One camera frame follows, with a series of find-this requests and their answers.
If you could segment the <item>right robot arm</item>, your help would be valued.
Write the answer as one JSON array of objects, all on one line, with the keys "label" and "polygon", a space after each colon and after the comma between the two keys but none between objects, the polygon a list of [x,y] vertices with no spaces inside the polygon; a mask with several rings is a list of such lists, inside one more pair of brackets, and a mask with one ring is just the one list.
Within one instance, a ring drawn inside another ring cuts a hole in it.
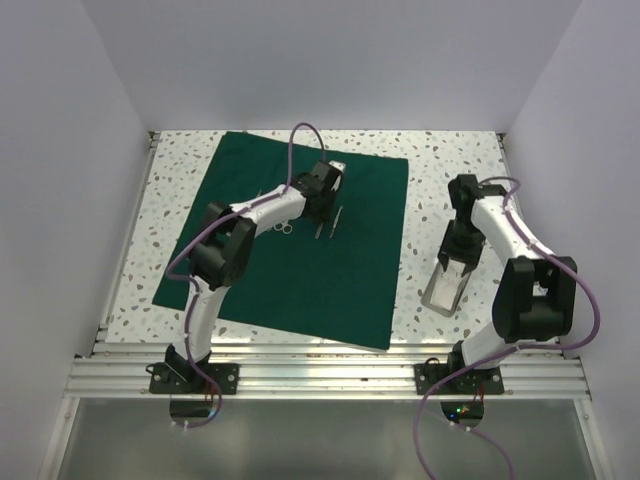
[{"label": "right robot arm", "polygon": [[486,245],[503,271],[488,324],[457,342],[446,364],[425,363],[423,374],[456,394],[473,393],[480,380],[491,378],[500,363],[498,353],[570,332],[577,265],[538,243],[510,208],[503,186],[461,174],[449,182],[448,192],[455,216],[447,224],[424,305],[452,316]]}]

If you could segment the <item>short steel tweezers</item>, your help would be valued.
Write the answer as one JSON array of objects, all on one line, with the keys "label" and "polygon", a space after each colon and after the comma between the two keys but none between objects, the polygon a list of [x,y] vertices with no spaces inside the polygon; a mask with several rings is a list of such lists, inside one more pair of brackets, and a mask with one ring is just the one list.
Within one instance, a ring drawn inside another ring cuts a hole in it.
[{"label": "short steel tweezers", "polygon": [[341,216],[341,213],[342,213],[342,211],[343,211],[343,208],[344,208],[344,207],[341,205],[341,206],[338,208],[338,210],[337,210],[337,212],[336,212],[336,214],[335,214],[335,216],[334,216],[334,219],[333,219],[333,221],[332,221],[332,225],[331,225],[331,230],[330,230],[330,233],[329,233],[329,238],[330,238],[330,239],[334,237],[334,234],[335,234],[336,228],[337,228],[337,226],[338,226],[338,223],[339,223],[340,216]]}]

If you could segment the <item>curved steel tweezers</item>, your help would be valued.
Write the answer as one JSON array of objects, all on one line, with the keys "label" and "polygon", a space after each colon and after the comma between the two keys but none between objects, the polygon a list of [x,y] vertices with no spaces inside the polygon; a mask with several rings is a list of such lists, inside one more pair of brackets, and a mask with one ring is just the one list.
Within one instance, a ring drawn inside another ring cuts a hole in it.
[{"label": "curved steel tweezers", "polygon": [[315,240],[319,240],[319,238],[321,237],[321,233],[322,233],[322,230],[323,230],[324,225],[325,225],[325,222],[322,222],[322,223],[320,223],[320,224],[318,225],[317,230],[316,230],[316,233],[315,233],[315,235],[314,235],[314,239],[315,239]]}]

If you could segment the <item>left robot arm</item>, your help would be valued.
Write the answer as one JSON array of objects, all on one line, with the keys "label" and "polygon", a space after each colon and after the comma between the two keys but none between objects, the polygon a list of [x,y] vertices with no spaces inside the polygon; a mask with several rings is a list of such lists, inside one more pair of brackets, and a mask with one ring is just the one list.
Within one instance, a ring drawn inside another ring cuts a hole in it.
[{"label": "left robot arm", "polygon": [[168,278],[192,286],[182,338],[165,354],[165,365],[182,390],[197,392],[210,378],[204,364],[210,355],[213,327],[230,287],[247,269],[254,240],[300,217],[326,221],[345,169],[341,162],[320,161],[312,171],[249,201],[207,206],[201,232],[166,272]]}]

